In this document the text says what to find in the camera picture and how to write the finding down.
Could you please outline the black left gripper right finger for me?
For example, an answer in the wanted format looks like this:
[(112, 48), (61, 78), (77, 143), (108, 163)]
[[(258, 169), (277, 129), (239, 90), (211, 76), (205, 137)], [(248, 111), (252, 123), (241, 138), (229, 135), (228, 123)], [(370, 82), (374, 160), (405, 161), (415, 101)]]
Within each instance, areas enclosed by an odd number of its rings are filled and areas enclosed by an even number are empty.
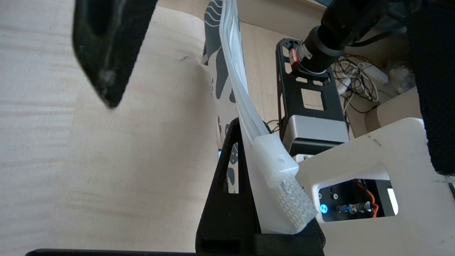
[(324, 255), (325, 243), (326, 237), (314, 218), (294, 235), (256, 234), (255, 255)]

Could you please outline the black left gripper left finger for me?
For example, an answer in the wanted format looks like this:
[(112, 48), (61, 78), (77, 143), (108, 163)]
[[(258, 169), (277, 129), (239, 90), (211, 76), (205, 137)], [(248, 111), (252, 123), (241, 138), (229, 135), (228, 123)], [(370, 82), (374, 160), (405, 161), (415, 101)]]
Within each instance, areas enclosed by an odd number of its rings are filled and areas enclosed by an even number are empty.
[[(232, 146), (238, 143), (239, 192), (228, 193), (227, 171)], [(227, 131), (196, 232), (197, 251), (250, 251), (258, 232), (255, 201), (248, 176), (241, 125), (234, 119)]]

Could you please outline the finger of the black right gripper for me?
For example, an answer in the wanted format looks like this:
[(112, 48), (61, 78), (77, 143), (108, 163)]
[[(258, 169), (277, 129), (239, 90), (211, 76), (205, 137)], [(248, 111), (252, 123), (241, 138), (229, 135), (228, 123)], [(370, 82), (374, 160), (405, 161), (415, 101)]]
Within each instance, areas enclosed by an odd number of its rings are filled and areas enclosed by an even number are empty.
[(99, 99), (120, 104), (156, 0), (76, 0), (73, 51)]
[(407, 35), (431, 162), (454, 175), (455, 2), (414, 0)]

